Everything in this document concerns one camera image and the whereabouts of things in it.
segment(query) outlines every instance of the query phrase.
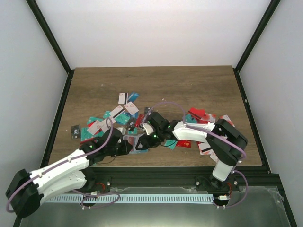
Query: robotic arm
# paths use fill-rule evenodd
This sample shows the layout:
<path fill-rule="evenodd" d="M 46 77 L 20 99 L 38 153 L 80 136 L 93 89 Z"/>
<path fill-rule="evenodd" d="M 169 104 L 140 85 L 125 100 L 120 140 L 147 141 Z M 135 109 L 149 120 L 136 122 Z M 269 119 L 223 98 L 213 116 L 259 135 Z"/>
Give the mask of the robotic arm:
<path fill-rule="evenodd" d="M 194 140 L 209 143 L 219 159 L 211 179 L 214 188 L 222 185 L 221 183 L 226 180 L 239 161 L 241 152 L 220 139 L 200 131 L 199 128 L 225 137 L 241 149 L 244 149 L 248 143 L 247 139 L 224 119 L 219 119 L 216 124 L 184 124 L 180 120 L 169 122 L 158 112 L 152 112 L 148 115 L 147 121 L 148 123 L 142 124 L 145 134 L 139 138 L 136 149 L 155 148 L 165 140 Z M 16 215 L 25 218 L 35 212 L 46 200 L 74 189 L 89 191 L 96 181 L 89 166 L 102 161 L 105 156 L 127 155 L 133 149 L 133 146 L 123 139 L 121 131 L 113 128 L 108 143 L 98 152 L 86 156 L 105 143 L 109 132 L 110 130 L 107 130 L 102 137 L 85 142 L 72 154 L 56 163 L 29 173 L 25 169 L 17 172 L 6 191 L 7 198 L 11 198 L 12 194 L 25 182 L 37 175 L 39 177 L 27 184 L 11 200 L 10 204 Z M 60 168 L 56 168 L 62 161 L 65 163 L 60 165 Z"/>

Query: wooden table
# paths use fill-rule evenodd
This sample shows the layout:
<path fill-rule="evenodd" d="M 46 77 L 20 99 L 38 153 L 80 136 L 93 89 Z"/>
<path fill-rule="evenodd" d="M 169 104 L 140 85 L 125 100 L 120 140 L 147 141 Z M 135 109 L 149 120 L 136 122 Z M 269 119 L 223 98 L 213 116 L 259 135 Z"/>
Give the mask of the wooden table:
<path fill-rule="evenodd" d="M 73 152 L 80 139 L 71 139 L 71 126 L 86 127 L 89 117 L 102 118 L 106 110 L 118 106 L 119 92 L 138 92 L 135 101 L 140 113 L 145 106 L 163 101 L 180 104 L 186 111 L 203 108 L 207 113 L 227 114 L 236 128 L 249 140 L 245 166 L 262 165 L 250 123 L 231 66 L 77 68 L 67 96 L 50 163 Z M 178 107 L 163 105 L 156 111 L 169 119 L 181 119 Z M 106 157 L 103 162 L 112 158 Z M 196 143 L 192 148 L 173 151 L 157 147 L 145 154 L 117 157 L 112 163 L 97 166 L 214 166 L 207 155 L 200 155 Z"/>

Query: white backdrop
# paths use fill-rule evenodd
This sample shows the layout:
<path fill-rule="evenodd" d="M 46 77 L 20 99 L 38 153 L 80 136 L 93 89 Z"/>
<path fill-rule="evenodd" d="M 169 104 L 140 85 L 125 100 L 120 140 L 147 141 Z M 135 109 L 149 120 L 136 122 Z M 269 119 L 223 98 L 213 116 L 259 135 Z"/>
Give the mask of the white backdrop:
<path fill-rule="evenodd" d="M 37 0 L 75 67 L 236 66 L 270 0 Z"/>
<path fill-rule="evenodd" d="M 26 1 L 0 2 L 0 226 L 15 173 L 39 168 L 67 74 Z"/>
<path fill-rule="evenodd" d="M 281 1 L 241 71 L 265 153 L 303 226 L 302 1 Z"/>

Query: white vent grille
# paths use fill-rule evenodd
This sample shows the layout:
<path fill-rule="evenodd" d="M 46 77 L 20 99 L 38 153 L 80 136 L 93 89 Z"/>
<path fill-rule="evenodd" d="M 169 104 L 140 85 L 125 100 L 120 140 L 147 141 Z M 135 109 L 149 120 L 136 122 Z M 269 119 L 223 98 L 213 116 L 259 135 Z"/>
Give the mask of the white vent grille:
<path fill-rule="evenodd" d="M 117 203 L 194 203 L 212 204 L 212 194 L 121 194 Z M 109 203 L 114 201 L 117 195 L 106 195 L 97 198 L 87 198 L 84 203 Z M 51 198 L 46 202 L 52 203 L 79 203 L 83 199 L 80 194 L 63 194 Z"/>

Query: wood grain surface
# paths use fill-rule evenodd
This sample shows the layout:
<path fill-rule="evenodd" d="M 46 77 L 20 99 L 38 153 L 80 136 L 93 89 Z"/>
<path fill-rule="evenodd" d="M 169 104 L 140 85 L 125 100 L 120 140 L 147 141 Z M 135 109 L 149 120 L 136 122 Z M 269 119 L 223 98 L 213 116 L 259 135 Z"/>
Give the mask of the wood grain surface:
<path fill-rule="evenodd" d="M 249 140 L 245 166 L 259 166 L 261 159 L 251 131 L 231 66 L 77 68 L 69 90 L 50 164 L 79 147 L 80 139 L 71 139 L 71 126 L 86 127 L 89 117 L 102 118 L 106 110 L 118 106 L 119 92 L 138 92 L 135 101 L 140 113 L 145 106 L 163 101 L 189 108 L 204 108 L 217 117 L 227 114 L 236 128 Z M 181 119 L 182 111 L 162 105 L 156 111 L 169 119 Z M 103 162 L 112 158 L 106 157 Z M 110 164 L 97 166 L 214 166 L 207 155 L 200 155 L 195 142 L 192 148 L 166 147 L 150 149 L 145 154 L 117 157 Z"/>

